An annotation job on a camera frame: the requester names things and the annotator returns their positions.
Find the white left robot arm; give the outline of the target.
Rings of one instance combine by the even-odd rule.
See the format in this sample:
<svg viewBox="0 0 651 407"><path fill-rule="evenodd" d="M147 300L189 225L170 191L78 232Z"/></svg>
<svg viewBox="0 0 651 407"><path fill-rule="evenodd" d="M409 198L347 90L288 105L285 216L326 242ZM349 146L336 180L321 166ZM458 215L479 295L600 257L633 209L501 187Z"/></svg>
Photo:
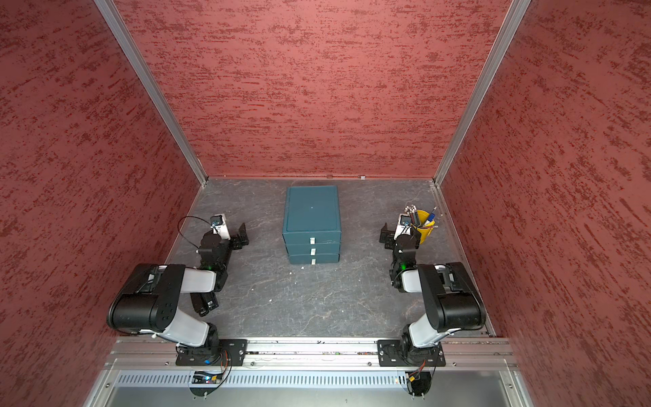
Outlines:
<svg viewBox="0 0 651 407"><path fill-rule="evenodd" d="M203 320L218 308L232 252L249 245L246 225L230 234L224 218L198 246L200 267L140 264L110 305L107 324L126 335L150 334L176 345L178 366L240 366L245 340L220 340L217 327Z"/></svg>

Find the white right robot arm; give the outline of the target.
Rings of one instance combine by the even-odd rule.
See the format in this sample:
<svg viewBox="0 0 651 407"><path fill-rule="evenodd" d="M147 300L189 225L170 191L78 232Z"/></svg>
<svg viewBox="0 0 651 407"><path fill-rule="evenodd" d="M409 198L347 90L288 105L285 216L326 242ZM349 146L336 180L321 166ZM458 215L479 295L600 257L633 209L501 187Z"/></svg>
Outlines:
<svg viewBox="0 0 651 407"><path fill-rule="evenodd" d="M419 264L420 234L381 229L379 242L392 251L389 276L401 293L422 296L424 315L408 324L398 340L379 340L379 364L387 366L444 366L442 341L457 332L477 331L486 324L481 296L460 262Z"/></svg>

